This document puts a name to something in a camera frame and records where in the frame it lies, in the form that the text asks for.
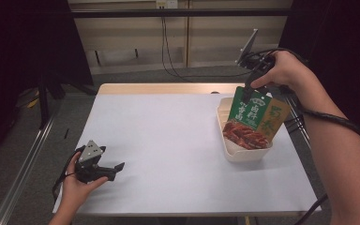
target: white tabletop surface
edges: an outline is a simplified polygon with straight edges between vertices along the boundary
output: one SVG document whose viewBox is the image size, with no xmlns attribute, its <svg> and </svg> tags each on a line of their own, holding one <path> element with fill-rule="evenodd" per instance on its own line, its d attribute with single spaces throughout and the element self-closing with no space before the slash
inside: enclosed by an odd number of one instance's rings
<svg viewBox="0 0 360 225">
<path fill-rule="evenodd" d="M 126 164 L 78 213 L 275 216 L 307 211 L 317 198 L 284 126 L 262 161 L 225 158 L 217 107 L 232 96 L 97 95 L 78 147 L 94 140 L 107 147 L 99 166 Z"/>
</svg>

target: power outlet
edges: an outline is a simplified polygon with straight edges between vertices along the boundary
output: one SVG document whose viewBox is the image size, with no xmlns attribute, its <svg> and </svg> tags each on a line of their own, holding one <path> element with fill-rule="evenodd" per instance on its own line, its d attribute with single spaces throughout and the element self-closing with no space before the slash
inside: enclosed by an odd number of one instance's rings
<svg viewBox="0 0 360 225">
<path fill-rule="evenodd" d="M 166 0 L 157 0 L 157 8 L 167 8 L 166 6 Z"/>
<path fill-rule="evenodd" d="M 178 1 L 177 0 L 166 1 L 166 8 L 178 8 Z"/>
</svg>

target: gray floor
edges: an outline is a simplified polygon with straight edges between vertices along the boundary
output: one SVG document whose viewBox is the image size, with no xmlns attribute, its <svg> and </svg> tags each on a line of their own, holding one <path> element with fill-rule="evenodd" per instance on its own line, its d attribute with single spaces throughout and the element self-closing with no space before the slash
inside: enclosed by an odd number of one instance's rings
<svg viewBox="0 0 360 225">
<path fill-rule="evenodd" d="M 245 72 L 243 69 L 231 66 L 178 69 L 179 74 L 191 76 L 187 79 L 197 83 L 242 83 L 246 76 L 220 76 L 237 75 L 243 72 Z M 95 75 L 94 80 L 95 86 L 93 88 L 95 89 L 98 89 L 102 83 L 183 82 L 179 78 L 168 75 L 165 70 Z M 75 148 L 94 101 L 94 97 L 80 93 L 70 86 L 64 87 L 67 90 L 64 99 L 50 100 L 51 113 L 53 109 L 56 109 L 57 115 L 54 117 L 49 135 L 41 147 L 7 224 L 46 224 L 53 216 L 53 196 L 51 193 L 53 183 Z M 27 98 L 22 98 L 19 101 L 26 102 L 26 100 Z M 38 135 L 39 123 L 38 105 L 33 108 L 21 107 L 16 124 L 0 145 L 0 205 Z M 315 171 L 311 154 L 303 136 L 300 132 L 295 131 L 291 133 L 291 138 L 317 197 L 321 197 L 324 194 L 323 186 Z M 329 224 L 330 214 L 330 207 L 326 202 L 322 205 L 322 211 L 311 216 L 306 224 Z M 296 220 L 297 217 L 258 217 L 256 220 L 252 219 L 251 224 L 294 224 Z M 183 220 L 175 219 L 170 221 L 170 224 L 177 224 L 179 221 Z M 187 221 L 187 224 L 207 223 L 236 224 L 236 221 L 231 217 L 195 217 Z M 159 220 L 153 217 L 76 216 L 73 224 L 159 224 Z"/>
</svg>

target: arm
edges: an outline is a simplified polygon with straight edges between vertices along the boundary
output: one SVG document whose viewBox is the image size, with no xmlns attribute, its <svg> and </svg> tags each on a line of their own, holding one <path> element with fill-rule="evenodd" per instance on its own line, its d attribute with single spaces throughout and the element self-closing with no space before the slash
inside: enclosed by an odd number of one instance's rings
<svg viewBox="0 0 360 225">
<path fill-rule="evenodd" d="M 75 172 L 75 161 L 81 155 L 77 153 L 70 161 L 67 167 L 67 174 Z M 63 182 L 63 198 L 56 214 L 52 218 L 50 225 L 70 224 L 79 207 L 86 201 L 89 194 L 100 187 L 108 180 L 107 177 L 101 177 L 98 180 L 85 184 L 79 181 L 75 174 L 69 175 Z"/>
<path fill-rule="evenodd" d="M 252 87 L 285 84 L 306 109 L 346 118 L 311 70 L 289 52 L 274 56 L 276 65 Z M 331 223 L 360 224 L 360 136 L 308 115 L 305 121 L 314 163 L 331 203 Z"/>
</svg>

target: snack bag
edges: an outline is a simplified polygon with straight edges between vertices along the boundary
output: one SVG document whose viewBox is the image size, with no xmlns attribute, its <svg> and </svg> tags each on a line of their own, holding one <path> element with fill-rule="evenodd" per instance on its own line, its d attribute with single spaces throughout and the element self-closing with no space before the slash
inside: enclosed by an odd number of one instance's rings
<svg viewBox="0 0 360 225">
<path fill-rule="evenodd" d="M 242 95 L 243 87 L 239 86 L 223 137 L 248 150 L 267 148 L 291 111 L 291 106 L 257 91 L 246 104 Z"/>
</svg>

